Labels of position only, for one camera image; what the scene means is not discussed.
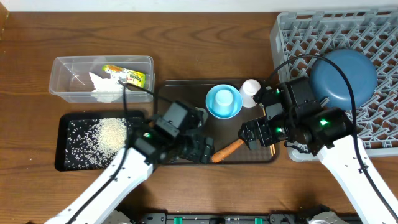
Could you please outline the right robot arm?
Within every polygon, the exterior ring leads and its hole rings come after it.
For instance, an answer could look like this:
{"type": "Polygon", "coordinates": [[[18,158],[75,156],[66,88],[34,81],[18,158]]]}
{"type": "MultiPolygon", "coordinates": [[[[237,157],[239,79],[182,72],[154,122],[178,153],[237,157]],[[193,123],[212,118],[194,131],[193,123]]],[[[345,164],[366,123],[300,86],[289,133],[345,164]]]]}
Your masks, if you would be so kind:
{"type": "Polygon", "coordinates": [[[250,149],[281,141],[305,144],[337,180],[363,223],[397,223],[397,198],[367,155],[356,126],[339,108],[300,118],[291,112],[242,124],[238,136],[250,149]]]}

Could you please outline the yellow-green snack wrapper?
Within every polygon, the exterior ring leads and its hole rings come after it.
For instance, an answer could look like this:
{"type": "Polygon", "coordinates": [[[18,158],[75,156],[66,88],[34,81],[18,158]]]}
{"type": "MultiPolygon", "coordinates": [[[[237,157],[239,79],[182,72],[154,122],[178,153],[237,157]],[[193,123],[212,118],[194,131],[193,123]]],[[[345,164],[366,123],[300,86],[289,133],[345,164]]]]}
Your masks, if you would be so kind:
{"type": "Polygon", "coordinates": [[[104,65],[102,70],[110,75],[111,78],[122,81],[123,83],[131,83],[140,88],[144,88],[146,83],[146,75],[135,70],[121,68],[115,65],[104,65]]]}

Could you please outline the white rice pile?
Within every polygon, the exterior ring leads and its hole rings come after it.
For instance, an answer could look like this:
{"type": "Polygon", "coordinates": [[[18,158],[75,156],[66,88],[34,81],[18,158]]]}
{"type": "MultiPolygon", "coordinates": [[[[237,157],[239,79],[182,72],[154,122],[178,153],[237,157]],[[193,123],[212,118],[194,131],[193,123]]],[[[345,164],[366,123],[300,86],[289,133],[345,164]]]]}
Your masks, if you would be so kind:
{"type": "Polygon", "coordinates": [[[104,169],[125,146],[124,118],[78,119],[68,123],[64,169],[104,169]]]}

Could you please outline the white napkin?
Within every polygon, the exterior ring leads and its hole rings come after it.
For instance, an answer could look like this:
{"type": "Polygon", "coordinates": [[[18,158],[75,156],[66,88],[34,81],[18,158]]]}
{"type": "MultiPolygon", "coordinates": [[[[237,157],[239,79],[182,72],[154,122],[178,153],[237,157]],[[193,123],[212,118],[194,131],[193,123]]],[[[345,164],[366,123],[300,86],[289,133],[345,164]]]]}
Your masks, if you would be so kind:
{"type": "Polygon", "coordinates": [[[95,97],[97,102],[112,103],[122,97],[123,86],[117,79],[101,78],[91,72],[89,73],[89,76],[94,86],[91,96],[95,97]]]}

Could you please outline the dark blue plate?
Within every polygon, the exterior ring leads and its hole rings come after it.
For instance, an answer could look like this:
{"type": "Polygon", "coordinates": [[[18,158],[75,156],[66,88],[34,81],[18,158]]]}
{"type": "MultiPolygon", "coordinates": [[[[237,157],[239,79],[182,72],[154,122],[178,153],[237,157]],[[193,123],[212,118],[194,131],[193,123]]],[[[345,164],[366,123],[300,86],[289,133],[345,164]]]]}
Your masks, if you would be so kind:
{"type": "MultiPolygon", "coordinates": [[[[372,61],[362,53],[350,49],[338,49],[325,55],[346,75],[354,93],[357,108],[367,102],[377,87],[377,73],[372,61]]],[[[351,98],[345,81],[340,73],[329,63],[316,60],[309,83],[318,100],[329,98],[327,107],[351,109],[351,98]]]]}

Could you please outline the orange carrot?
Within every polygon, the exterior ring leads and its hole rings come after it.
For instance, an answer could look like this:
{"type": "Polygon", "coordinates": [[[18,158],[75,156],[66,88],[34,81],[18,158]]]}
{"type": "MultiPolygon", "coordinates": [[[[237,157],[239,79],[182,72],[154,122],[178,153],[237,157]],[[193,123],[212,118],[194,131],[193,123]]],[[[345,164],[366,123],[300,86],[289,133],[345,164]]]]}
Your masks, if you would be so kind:
{"type": "Polygon", "coordinates": [[[219,150],[213,156],[211,157],[211,161],[213,163],[218,163],[231,155],[235,150],[237,150],[241,145],[244,144],[244,141],[242,139],[238,139],[235,142],[231,143],[229,146],[219,150]]]}

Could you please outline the light blue bowl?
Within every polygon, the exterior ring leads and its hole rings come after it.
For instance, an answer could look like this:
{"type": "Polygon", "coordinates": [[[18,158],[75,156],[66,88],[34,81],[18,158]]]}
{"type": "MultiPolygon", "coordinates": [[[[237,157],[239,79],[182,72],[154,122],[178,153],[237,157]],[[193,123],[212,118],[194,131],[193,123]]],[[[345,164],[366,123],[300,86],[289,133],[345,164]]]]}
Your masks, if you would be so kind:
{"type": "Polygon", "coordinates": [[[217,119],[230,119],[230,118],[236,116],[241,111],[241,108],[243,107],[243,99],[242,99],[242,96],[237,88],[235,88],[231,85],[221,84],[221,85],[216,85],[209,90],[209,92],[206,94],[205,104],[206,104],[206,108],[208,109],[208,111],[217,119]],[[233,93],[234,108],[233,108],[233,112],[229,116],[220,117],[214,112],[213,105],[214,105],[216,92],[219,90],[223,90],[223,89],[228,89],[229,91],[231,91],[233,93]]]}

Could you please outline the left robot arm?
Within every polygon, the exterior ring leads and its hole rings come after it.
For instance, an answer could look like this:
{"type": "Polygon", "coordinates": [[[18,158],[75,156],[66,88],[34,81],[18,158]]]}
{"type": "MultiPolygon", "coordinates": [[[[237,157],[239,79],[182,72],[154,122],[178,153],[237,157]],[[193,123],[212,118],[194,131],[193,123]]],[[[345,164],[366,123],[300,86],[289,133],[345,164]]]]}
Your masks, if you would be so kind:
{"type": "Polygon", "coordinates": [[[102,174],[66,209],[47,223],[102,223],[120,202],[146,181],[156,164],[178,155],[193,162],[208,163],[214,141],[196,130],[172,132],[143,125],[131,133],[129,143],[102,174]]]}

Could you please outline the light blue cup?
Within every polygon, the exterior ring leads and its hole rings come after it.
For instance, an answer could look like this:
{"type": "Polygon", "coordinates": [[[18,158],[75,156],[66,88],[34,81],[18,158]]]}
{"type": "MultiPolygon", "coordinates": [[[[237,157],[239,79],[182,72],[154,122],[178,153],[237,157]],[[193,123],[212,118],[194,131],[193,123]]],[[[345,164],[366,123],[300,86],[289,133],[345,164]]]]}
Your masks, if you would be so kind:
{"type": "Polygon", "coordinates": [[[229,116],[233,112],[233,103],[234,96],[231,91],[228,89],[219,90],[215,94],[213,110],[220,117],[229,116]]]}

